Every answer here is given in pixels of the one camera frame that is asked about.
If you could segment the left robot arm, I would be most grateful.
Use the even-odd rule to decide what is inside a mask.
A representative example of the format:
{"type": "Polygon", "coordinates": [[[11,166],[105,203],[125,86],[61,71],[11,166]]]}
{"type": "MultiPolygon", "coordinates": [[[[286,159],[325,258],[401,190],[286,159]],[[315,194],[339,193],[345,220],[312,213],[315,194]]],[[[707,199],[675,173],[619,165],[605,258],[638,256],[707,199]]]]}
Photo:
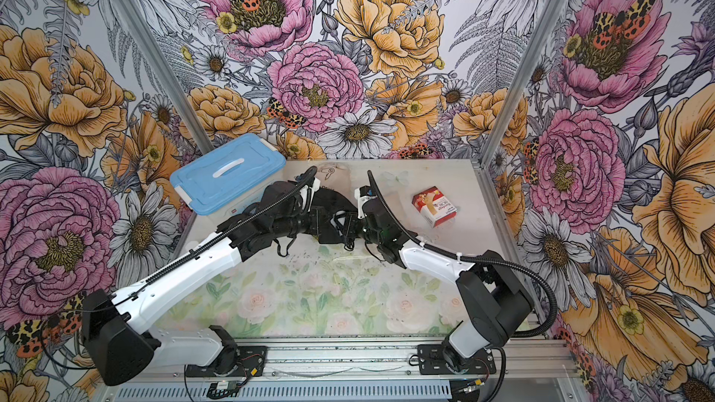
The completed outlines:
{"type": "Polygon", "coordinates": [[[197,247],[140,281],[84,301],[82,339],[104,383],[127,383],[151,368],[182,366],[227,376],[239,366],[238,346],[222,327],[160,332],[156,322],[214,277],[247,262],[284,236],[306,233],[320,189],[311,167],[298,182],[274,182],[260,201],[220,223],[197,247]]]}

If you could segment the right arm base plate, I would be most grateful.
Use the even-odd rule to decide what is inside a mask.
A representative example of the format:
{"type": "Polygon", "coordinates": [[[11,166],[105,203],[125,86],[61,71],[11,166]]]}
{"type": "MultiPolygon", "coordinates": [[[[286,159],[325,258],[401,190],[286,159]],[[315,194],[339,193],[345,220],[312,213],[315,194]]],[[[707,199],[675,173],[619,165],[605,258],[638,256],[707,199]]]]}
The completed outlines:
{"type": "Polygon", "coordinates": [[[444,344],[419,344],[415,364],[421,375],[487,376],[496,372],[495,359],[486,350],[480,349],[471,357],[462,357],[444,344]]]}

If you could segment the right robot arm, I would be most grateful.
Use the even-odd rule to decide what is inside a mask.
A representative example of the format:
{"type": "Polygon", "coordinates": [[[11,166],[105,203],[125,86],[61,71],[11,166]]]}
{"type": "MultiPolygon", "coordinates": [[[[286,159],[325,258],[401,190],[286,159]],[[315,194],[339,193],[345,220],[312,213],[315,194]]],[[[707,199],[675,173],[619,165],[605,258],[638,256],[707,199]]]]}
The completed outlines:
{"type": "Polygon", "coordinates": [[[389,207],[364,187],[356,192],[357,214],[348,220],[350,236],[375,245],[378,258],[456,286],[467,318],[442,342],[443,361],[463,373],[478,351],[504,346],[534,310],[534,300],[516,277],[519,266],[494,251],[477,257],[438,251],[406,230],[389,207]]]}

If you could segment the black hair dryer pouch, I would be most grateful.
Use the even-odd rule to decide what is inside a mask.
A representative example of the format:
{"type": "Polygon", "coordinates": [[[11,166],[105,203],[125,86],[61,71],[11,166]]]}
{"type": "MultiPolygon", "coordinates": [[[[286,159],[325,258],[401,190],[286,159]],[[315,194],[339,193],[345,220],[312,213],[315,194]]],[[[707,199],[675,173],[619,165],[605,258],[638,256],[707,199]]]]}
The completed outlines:
{"type": "Polygon", "coordinates": [[[360,220],[356,206],[344,195],[329,188],[314,194],[310,208],[311,231],[321,245],[342,244],[353,251],[359,237],[360,220]]]}

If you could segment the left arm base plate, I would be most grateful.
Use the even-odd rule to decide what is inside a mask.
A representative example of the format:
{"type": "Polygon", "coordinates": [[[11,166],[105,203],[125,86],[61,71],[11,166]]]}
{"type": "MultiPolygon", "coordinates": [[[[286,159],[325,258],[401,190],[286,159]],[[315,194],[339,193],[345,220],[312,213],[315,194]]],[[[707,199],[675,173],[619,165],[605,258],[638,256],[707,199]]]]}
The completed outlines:
{"type": "Polygon", "coordinates": [[[261,377],[266,364],[265,346],[225,347],[206,366],[187,365],[187,378],[252,378],[261,377]]]}

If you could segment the beige cloth bag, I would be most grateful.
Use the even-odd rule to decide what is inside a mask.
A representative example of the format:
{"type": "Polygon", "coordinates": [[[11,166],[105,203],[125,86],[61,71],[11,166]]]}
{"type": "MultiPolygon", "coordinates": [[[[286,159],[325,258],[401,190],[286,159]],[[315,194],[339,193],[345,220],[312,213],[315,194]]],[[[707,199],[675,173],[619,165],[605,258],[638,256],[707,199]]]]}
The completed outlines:
{"type": "Polygon", "coordinates": [[[322,188],[331,189],[345,197],[352,195],[351,171],[342,163],[327,162],[317,165],[316,178],[322,188]]]}

